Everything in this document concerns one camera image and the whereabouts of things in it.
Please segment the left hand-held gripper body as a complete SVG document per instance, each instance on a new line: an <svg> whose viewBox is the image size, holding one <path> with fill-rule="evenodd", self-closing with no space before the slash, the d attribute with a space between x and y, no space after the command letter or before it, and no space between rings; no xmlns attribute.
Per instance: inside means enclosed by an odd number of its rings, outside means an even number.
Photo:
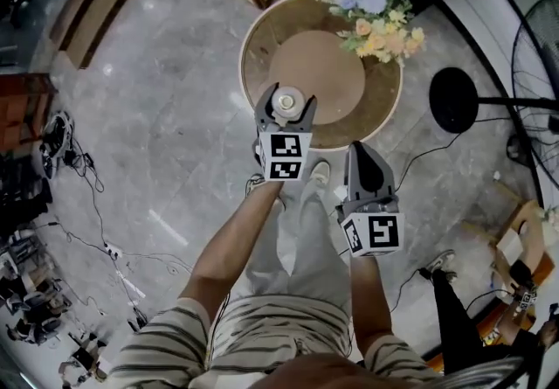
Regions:
<svg viewBox="0 0 559 389"><path fill-rule="evenodd" d="M309 132L259 132L252 149L264 179L267 182L301 180L311 140Z"/></svg>

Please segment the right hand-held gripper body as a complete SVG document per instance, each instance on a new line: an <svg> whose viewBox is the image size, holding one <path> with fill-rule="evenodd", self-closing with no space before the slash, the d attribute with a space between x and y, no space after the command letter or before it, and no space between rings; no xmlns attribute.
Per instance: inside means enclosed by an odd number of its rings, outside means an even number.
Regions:
<svg viewBox="0 0 559 389"><path fill-rule="evenodd" d="M352 257L392 254L403 248L405 216L397 196L345 199L335 209Z"/></svg>

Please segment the person's right forearm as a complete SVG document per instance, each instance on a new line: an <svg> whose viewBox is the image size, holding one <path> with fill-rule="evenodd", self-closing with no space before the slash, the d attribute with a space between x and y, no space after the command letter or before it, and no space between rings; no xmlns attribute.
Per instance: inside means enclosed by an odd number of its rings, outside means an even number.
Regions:
<svg viewBox="0 0 559 389"><path fill-rule="evenodd" d="M377 339L392 334L390 308L376 258L351 258L350 280L355 340L365 356Z"/></svg>

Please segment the round glass side table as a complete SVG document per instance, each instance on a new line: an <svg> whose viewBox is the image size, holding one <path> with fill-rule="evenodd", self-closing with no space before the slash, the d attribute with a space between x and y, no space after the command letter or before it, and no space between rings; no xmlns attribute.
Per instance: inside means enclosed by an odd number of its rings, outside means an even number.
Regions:
<svg viewBox="0 0 559 389"><path fill-rule="evenodd" d="M337 34L350 24L325 1L280 0L264 10L245 35L238 76L251 106L274 83L316 97L311 148L339 151L386 125L400 100L403 68L342 48Z"/></svg>

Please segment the person's right white shoe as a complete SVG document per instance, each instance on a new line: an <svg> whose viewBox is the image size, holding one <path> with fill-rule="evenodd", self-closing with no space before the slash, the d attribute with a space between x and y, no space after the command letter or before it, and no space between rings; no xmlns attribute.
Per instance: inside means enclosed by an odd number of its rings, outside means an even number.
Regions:
<svg viewBox="0 0 559 389"><path fill-rule="evenodd" d="M316 185L320 189L328 187L331 176L331 166L325 159L320 159L312 168L308 182Z"/></svg>

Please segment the person's white shoe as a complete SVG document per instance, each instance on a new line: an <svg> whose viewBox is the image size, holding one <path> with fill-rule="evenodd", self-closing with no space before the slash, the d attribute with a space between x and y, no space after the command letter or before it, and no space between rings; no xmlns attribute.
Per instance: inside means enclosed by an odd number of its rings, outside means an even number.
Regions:
<svg viewBox="0 0 559 389"><path fill-rule="evenodd" d="M245 195L248 197L252 191L265 183L266 180L261 174L255 173L251 175L245 184Z"/></svg>
<svg viewBox="0 0 559 389"><path fill-rule="evenodd" d="M331 176L331 166L325 159L320 159L312 168L308 182L316 185L320 189L328 187Z"/></svg>

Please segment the person's left white shoe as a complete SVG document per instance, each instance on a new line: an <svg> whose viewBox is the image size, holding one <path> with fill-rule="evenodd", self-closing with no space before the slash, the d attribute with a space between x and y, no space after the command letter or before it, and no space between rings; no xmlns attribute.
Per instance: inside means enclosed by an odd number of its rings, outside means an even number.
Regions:
<svg viewBox="0 0 559 389"><path fill-rule="evenodd" d="M251 175L245 184L245 195L248 197L252 191L265 183L266 180L261 174L255 173Z"/></svg>

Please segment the person's grey trousers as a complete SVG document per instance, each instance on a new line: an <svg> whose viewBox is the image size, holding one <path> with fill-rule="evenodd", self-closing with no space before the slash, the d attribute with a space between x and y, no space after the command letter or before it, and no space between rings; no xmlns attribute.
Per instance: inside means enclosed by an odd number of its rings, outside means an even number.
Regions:
<svg viewBox="0 0 559 389"><path fill-rule="evenodd" d="M231 298L294 295L330 303L350 312L349 268L335 250L321 197L325 185L309 181L300 197L295 226L298 236L293 271L288 273L277 253L280 204L276 203L256 241Z"/></svg>

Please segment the small white box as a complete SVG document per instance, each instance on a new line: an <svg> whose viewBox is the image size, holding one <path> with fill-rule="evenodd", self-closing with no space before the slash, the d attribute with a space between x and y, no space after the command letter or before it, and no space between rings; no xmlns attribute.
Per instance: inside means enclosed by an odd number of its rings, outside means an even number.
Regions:
<svg viewBox="0 0 559 389"><path fill-rule="evenodd" d="M496 247L509 265L519 260L523 253L521 238L513 229L506 230Z"/></svg>

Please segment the small black round device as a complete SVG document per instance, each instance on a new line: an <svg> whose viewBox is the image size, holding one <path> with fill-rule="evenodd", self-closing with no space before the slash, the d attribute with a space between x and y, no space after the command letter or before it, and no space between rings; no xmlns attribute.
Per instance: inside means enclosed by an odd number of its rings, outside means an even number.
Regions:
<svg viewBox="0 0 559 389"><path fill-rule="evenodd" d="M512 134L507 139L506 153L507 158L511 161L528 167L530 149L525 150L523 143L517 134Z"/></svg>

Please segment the orange wooden bench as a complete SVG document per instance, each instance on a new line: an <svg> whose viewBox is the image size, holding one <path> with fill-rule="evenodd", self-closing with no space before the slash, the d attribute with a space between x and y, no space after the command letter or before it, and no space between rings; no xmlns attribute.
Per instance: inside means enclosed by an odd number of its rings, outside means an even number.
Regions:
<svg viewBox="0 0 559 389"><path fill-rule="evenodd" d="M535 269L533 281L537 287L546 282L555 268L555 263L545 252L542 259ZM497 333L497 322L504 314L507 305L500 299L495 297L489 302L476 316L473 321L476 323L480 337L484 341L484 345L503 344L500 334ZM441 372L444 368L444 360L442 356L442 346L439 345L423 355L427 364L436 372Z"/></svg>

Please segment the light wooden chair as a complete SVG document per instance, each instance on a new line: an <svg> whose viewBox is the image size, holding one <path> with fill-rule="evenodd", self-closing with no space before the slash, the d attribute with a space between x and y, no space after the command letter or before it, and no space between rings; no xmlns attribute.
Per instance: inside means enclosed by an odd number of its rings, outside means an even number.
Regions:
<svg viewBox="0 0 559 389"><path fill-rule="evenodd" d="M500 227L495 234L465 220L461 222L461 226L486 241L493 253L492 268L497 288L511 293L521 285L521 279L513 276L513 271L517 268L515 264L520 263L527 267L530 280L534 282L533 274L543 254L545 252L549 254L548 247L545 243L545 228L542 219L543 211L536 200L525 199L519 196L499 179L494 179L493 183L497 189L515 202L515 208L504 225ZM513 265L509 265L506 262L496 247L507 229L515 230L519 234L523 245L523 253L520 259Z"/></svg>

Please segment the person's striped beige shirt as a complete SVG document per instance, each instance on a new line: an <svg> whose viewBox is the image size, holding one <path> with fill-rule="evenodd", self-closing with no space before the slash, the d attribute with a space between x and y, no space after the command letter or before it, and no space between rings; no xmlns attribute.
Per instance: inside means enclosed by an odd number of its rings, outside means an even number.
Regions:
<svg viewBox="0 0 559 389"><path fill-rule="evenodd" d="M365 356L352 310L294 295L229 304L210 326L182 298L121 349L110 389L425 389L438 374L403 340L377 339Z"/></svg>

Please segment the grey white handheld device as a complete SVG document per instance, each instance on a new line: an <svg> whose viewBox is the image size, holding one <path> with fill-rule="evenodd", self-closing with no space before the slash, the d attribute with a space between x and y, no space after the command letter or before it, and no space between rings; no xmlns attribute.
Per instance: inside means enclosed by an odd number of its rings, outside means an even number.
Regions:
<svg viewBox="0 0 559 389"><path fill-rule="evenodd" d="M73 119L64 110L53 113L45 125L39 151L44 173L49 179L53 179L72 150L73 128Z"/></svg>

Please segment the brown wooden cabinet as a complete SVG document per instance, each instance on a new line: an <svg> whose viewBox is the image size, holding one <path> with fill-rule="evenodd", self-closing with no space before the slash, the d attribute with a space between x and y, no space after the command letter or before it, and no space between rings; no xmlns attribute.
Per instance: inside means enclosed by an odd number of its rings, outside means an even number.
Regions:
<svg viewBox="0 0 559 389"><path fill-rule="evenodd" d="M0 152L42 138L56 93L48 73L0 74Z"/></svg>

